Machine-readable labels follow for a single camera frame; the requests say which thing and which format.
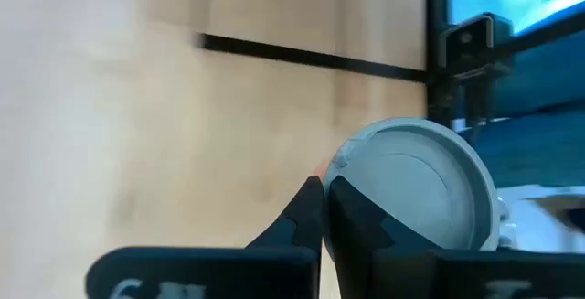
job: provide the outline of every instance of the gray cylindrical object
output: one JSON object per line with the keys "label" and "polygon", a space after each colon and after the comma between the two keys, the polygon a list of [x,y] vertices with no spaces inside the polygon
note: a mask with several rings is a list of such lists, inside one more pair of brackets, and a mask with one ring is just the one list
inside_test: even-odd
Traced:
{"label": "gray cylindrical object", "polygon": [[[444,126],[413,118],[373,123],[337,150],[324,176],[325,196],[339,175],[440,247],[497,248],[492,178],[472,147]],[[325,244],[332,253],[327,234]]]}

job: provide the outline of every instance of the gray lid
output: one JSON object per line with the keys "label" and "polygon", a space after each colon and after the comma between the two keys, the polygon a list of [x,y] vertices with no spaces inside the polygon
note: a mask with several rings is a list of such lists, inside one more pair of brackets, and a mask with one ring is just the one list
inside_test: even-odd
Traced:
{"label": "gray lid", "polygon": [[[338,149],[325,194],[338,175],[440,247],[497,247],[492,178],[472,147],[444,126],[410,118],[371,124]],[[327,236],[325,243],[330,249]]]}

